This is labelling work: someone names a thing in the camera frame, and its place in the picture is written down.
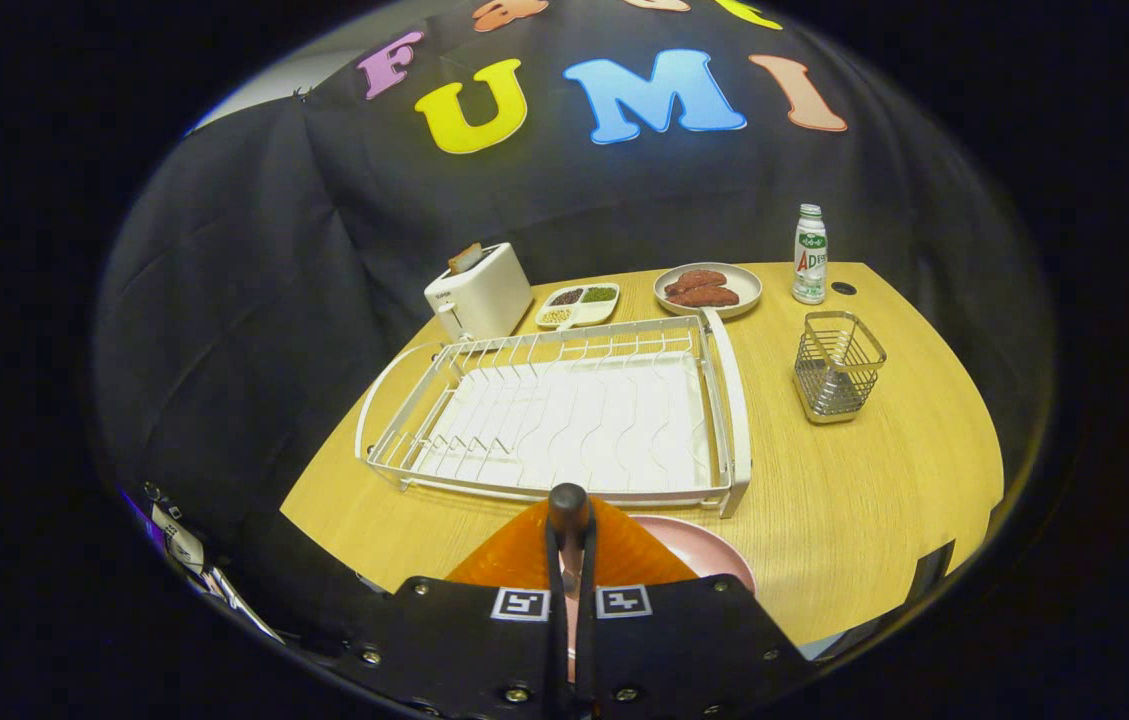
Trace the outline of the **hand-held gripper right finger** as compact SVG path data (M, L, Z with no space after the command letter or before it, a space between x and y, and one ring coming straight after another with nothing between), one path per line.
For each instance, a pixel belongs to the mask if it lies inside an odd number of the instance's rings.
M590 498L579 515L579 715L742 719L814 679L737 576L599 583L619 512Z

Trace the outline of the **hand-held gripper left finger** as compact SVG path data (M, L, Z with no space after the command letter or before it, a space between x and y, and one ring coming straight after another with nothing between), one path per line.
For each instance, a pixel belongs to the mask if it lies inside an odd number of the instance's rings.
M564 717L564 589L550 512L531 504L449 578L405 579L368 612L336 679L408 717Z

